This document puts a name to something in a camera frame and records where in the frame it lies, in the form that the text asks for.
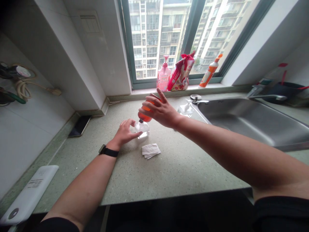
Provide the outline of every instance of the hand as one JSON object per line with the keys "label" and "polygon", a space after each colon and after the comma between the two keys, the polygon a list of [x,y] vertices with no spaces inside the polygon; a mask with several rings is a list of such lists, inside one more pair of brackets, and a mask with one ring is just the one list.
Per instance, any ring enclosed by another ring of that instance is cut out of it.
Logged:
{"label": "hand", "polygon": [[108,149],[119,151],[121,146],[142,135],[142,131],[138,133],[132,133],[130,131],[130,125],[134,127],[135,121],[133,119],[124,120],[115,135],[115,137],[106,145]]}
{"label": "hand", "polygon": [[157,92],[161,98],[161,101],[156,99],[155,97],[147,96],[146,99],[148,101],[153,102],[143,102],[142,105],[146,106],[150,109],[150,111],[146,111],[144,109],[138,109],[142,114],[149,116],[156,121],[158,121],[163,126],[176,129],[181,119],[183,118],[167,101],[166,97],[162,93],[162,91],[157,88]]}

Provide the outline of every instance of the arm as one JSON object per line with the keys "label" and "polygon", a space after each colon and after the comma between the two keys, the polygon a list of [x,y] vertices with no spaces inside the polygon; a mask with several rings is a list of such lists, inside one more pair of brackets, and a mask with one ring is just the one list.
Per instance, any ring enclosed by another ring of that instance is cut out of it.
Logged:
{"label": "arm", "polygon": [[[119,151],[121,146],[141,135],[131,133],[130,125],[134,126],[133,119],[121,123],[115,137],[106,145],[107,148]],[[61,217],[73,222],[80,231],[100,204],[116,157],[98,155],[68,186],[59,197],[52,209],[43,218]]]}
{"label": "arm", "polygon": [[222,167],[253,187],[254,198],[294,196],[309,199],[309,168],[297,159],[246,136],[182,116],[157,89],[162,102],[139,109],[166,127],[173,128],[199,145]]}

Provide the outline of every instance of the glass pane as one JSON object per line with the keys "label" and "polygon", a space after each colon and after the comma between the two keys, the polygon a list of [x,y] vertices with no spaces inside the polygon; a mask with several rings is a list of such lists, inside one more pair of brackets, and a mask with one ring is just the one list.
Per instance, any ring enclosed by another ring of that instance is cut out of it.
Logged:
{"label": "glass pane", "polygon": [[192,0],[129,0],[137,80],[156,78],[164,55],[170,56],[168,67],[174,68],[180,59],[191,4]]}
{"label": "glass pane", "polygon": [[227,57],[234,42],[239,36],[243,26],[250,18],[252,10],[248,11],[249,5],[259,0],[207,0],[194,37],[191,52],[196,50],[195,64],[191,74],[205,73],[209,64],[223,53]]}

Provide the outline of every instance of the power cord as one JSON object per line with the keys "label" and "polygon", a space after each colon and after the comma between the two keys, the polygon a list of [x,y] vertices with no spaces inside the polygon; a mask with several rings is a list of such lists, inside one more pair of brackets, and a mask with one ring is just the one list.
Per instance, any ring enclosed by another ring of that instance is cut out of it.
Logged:
{"label": "power cord", "polygon": [[33,70],[31,70],[28,67],[26,67],[22,64],[19,64],[19,63],[15,63],[12,66],[15,66],[15,65],[22,66],[22,67],[24,67],[24,68],[26,68],[26,69],[28,69],[28,70],[30,70],[31,72],[34,73],[34,77],[32,77],[32,78],[22,79],[22,78],[18,77],[18,80],[15,83],[15,89],[16,89],[17,95],[20,98],[24,99],[25,101],[28,101],[28,99],[32,98],[32,94],[31,94],[30,90],[26,87],[27,84],[33,84],[33,85],[39,86],[42,89],[45,89],[46,91],[51,92],[52,94],[54,94],[56,96],[61,95],[61,91],[59,89],[49,89],[49,88],[46,88],[46,87],[44,87],[44,86],[42,86],[38,83],[31,82],[32,80],[37,78],[37,75]]}

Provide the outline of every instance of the forearm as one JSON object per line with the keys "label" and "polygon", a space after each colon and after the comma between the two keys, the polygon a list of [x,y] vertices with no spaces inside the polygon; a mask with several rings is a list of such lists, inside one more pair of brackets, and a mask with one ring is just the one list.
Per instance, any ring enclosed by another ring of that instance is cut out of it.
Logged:
{"label": "forearm", "polygon": [[182,117],[175,128],[226,170],[256,188],[308,180],[309,168],[295,158],[246,136]]}
{"label": "forearm", "polygon": [[[107,147],[112,150],[120,149],[111,142]],[[72,181],[43,220],[66,218],[82,231],[103,198],[115,162],[116,157],[104,154],[97,156]]]}

